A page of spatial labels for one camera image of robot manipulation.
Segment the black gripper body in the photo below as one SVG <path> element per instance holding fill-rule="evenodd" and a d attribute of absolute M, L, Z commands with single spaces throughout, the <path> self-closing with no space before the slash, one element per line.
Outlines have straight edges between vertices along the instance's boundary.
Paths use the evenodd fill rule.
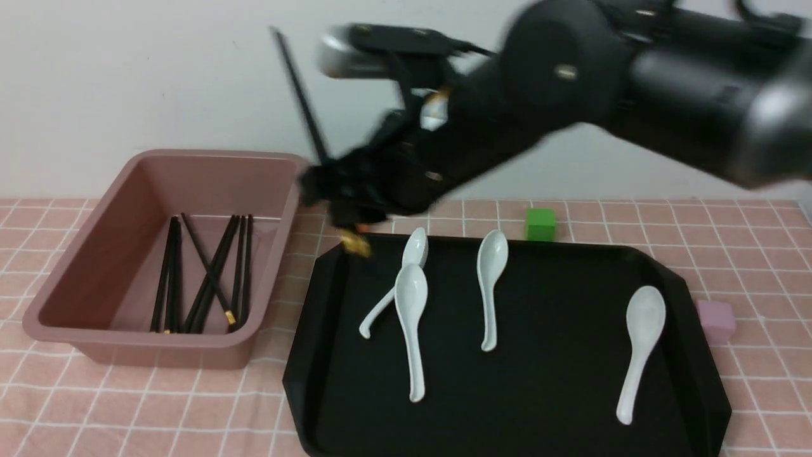
<path fill-rule="evenodd" d="M 457 188 L 457 117 L 390 110 L 367 142 L 299 175 L 301 202 L 325 203 L 335 226 L 415 216 Z"/>

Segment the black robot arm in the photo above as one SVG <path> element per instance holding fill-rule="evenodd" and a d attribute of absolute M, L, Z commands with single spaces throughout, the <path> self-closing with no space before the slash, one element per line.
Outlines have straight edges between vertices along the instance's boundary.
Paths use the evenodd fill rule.
<path fill-rule="evenodd" d="M 318 158 L 299 177 L 301 202 L 327 203 L 350 232 L 421 214 L 576 124 L 746 190 L 810 180 L 808 21 L 735 8 L 739 20 L 673 1 L 537 1 L 496 51 L 431 29 L 334 27 L 322 72 L 392 80 L 403 108 L 331 158 L 292 76 Z"/>

